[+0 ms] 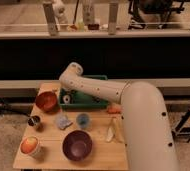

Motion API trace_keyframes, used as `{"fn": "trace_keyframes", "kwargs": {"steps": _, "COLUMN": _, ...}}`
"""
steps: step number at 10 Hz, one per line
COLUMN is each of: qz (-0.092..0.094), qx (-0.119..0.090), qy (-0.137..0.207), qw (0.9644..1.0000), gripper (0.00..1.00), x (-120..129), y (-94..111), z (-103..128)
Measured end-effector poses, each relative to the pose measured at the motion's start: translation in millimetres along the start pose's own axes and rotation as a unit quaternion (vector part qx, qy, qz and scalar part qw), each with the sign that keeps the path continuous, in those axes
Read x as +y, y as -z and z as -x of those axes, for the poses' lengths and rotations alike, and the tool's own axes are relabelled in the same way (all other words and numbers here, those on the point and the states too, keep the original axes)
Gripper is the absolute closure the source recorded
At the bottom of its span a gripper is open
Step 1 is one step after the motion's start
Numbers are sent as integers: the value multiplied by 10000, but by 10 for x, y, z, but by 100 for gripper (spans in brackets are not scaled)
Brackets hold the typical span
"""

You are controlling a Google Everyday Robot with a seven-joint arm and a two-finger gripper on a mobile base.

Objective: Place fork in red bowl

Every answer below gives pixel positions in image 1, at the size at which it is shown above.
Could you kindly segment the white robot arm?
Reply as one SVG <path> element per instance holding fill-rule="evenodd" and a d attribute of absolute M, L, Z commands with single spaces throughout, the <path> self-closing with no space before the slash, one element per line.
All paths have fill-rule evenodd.
<path fill-rule="evenodd" d="M 59 77 L 66 90 L 77 90 L 121 105 L 129 171 L 180 171 L 165 101 L 154 85 L 86 78 L 70 63 Z"/>

